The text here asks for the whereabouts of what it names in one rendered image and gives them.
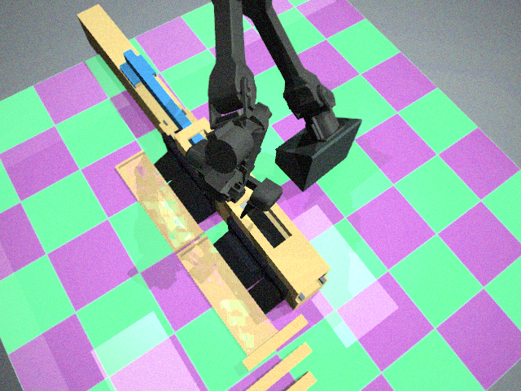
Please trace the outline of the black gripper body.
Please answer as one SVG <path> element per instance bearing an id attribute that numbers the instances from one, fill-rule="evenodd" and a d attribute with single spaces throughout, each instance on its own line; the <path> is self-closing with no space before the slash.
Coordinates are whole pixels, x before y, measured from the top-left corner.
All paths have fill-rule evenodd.
<path id="1" fill-rule="evenodd" d="M 205 148 L 207 144 L 208 140 L 204 138 L 189 147 L 186 151 L 185 161 L 193 165 L 195 168 L 200 167 L 203 169 L 207 166 L 208 162 L 205 159 Z M 268 178 L 260 182 L 250 175 L 255 168 L 254 164 L 257 155 L 261 153 L 261 149 L 256 153 L 249 154 L 237 167 L 240 168 L 243 165 L 247 168 L 246 187 L 253 191 L 249 198 L 251 203 L 258 209 L 268 212 L 280 199 L 282 195 L 282 187 Z"/>

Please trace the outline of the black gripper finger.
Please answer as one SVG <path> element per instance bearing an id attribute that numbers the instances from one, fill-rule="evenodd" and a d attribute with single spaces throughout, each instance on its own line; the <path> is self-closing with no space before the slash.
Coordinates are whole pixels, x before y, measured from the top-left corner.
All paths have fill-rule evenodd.
<path id="1" fill-rule="evenodd" d="M 255 205 L 253 205 L 250 201 L 250 199 L 247 201 L 247 205 L 245 206 L 244 210 L 242 211 L 241 213 L 241 216 L 240 218 L 242 219 L 249 211 L 251 211 L 252 209 L 257 209 L 257 210 L 260 210 L 258 209 Z"/>
<path id="2" fill-rule="evenodd" d="M 204 191 L 204 177 L 205 177 L 206 174 L 208 174 L 212 170 L 212 167 L 210 165 L 207 165 L 203 169 L 201 169 L 200 167 L 199 168 L 195 168 L 191 164 L 190 164 L 190 167 L 192 167 L 193 169 L 195 169 L 198 172 L 202 193 L 203 194 L 206 193 L 206 191 Z"/>

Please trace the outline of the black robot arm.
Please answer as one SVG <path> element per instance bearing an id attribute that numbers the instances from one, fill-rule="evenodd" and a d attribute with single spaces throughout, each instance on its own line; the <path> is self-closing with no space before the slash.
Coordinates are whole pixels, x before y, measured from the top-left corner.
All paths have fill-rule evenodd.
<path id="1" fill-rule="evenodd" d="M 273 115 L 269 106 L 256 103 L 254 74 L 245 60 L 243 15 L 251 19 L 278 67 L 285 81 L 282 96 L 296 118 L 304 118 L 309 140 L 326 142 L 345 126 L 333 110 L 334 93 L 301 63 L 273 0 L 211 1 L 216 59 L 208 78 L 212 131 L 206 134 L 205 159 L 212 170 L 204 177 L 204 191 L 220 203 L 236 204 L 245 194 L 248 173 L 237 166 L 261 149 Z"/>

